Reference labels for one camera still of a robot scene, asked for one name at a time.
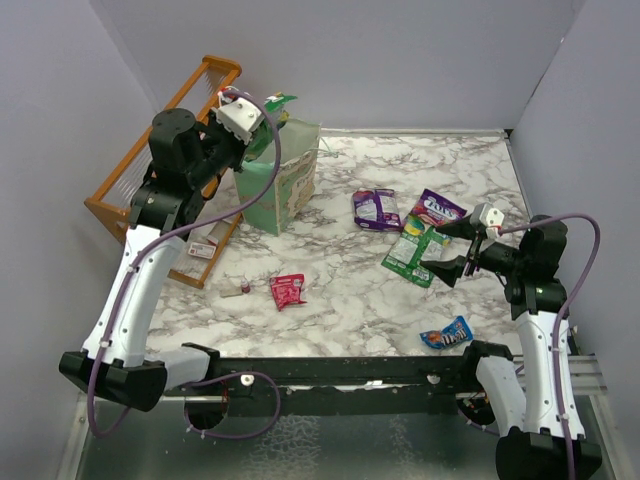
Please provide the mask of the green candy bag back side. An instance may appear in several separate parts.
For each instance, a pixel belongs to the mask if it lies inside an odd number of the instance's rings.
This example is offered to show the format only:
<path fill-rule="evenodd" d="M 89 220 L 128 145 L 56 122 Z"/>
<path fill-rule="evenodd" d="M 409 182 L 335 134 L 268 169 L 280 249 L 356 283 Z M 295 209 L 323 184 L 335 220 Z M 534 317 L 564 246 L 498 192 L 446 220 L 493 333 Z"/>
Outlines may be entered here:
<path fill-rule="evenodd" d="M 277 92 L 264 100 L 264 107 L 269 117 L 275 121 L 277 131 L 279 131 L 289 119 L 289 112 L 285 109 L 285 106 L 289 102 L 297 99 L 298 97 L 295 95 Z M 252 162 L 258 159 L 272 141 L 273 130 L 269 126 L 268 121 L 263 120 L 254 132 L 252 141 L 245 151 L 244 160 Z"/>

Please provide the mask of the green Fox's bag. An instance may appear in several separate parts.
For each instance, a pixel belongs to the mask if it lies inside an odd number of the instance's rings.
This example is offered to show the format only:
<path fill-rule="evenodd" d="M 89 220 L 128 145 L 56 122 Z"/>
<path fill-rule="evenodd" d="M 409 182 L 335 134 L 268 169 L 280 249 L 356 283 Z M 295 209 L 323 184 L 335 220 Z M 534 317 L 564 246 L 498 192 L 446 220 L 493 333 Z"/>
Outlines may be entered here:
<path fill-rule="evenodd" d="M 381 265 L 414 285 L 429 288 L 434 274 L 423 267 L 422 262 L 440 261 L 450 243 L 451 238 L 438 233 L 431 223 L 409 214 L 400 237 Z"/>

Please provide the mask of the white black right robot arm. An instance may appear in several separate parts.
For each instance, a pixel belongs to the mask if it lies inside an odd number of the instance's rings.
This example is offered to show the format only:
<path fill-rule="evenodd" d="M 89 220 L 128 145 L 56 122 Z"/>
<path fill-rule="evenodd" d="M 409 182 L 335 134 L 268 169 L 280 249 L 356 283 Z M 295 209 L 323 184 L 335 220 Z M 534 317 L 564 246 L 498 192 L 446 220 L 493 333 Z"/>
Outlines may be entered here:
<path fill-rule="evenodd" d="M 448 286 L 478 270 L 504 280 L 525 378 L 518 378 L 507 347 L 489 342 L 472 341 L 459 367 L 461 383 L 488 397 L 499 429 L 495 466 L 501 479 L 589 479 L 602 465 L 600 446 L 586 438 L 571 383 L 568 316 L 579 290 L 566 290 L 556 276 L 568 218 L 535 216 L 519 226 L 519 246 L 510 247 L 498 240 L 509 231 L 502 214 L 483 204 L 436 229 L 470 241 L 467 253 L 423 264 Z"/>

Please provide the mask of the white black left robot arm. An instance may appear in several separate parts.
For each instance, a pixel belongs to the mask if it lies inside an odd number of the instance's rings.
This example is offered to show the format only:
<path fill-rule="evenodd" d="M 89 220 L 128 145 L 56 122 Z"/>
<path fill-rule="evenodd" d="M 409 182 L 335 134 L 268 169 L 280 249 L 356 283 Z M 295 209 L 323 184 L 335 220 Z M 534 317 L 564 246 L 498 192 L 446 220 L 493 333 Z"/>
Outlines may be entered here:
<path fill-rule="evenodd" d="M 225 169 L 240 168 L 263 118 L 212 109 L 199 121 L 183 108 L 153 118 L 151 160 L 130 201 L 124 253 L 107 302 L 82 348 L 59 361 L 60 373 L 83 392 L 148 412 L 182 383 L 202 395 L 220 385 L 221 371 L 206 348 L 186 345 L 152 360 L 145 347 L 164 279 L 208 199 L 204 188 Z"/>

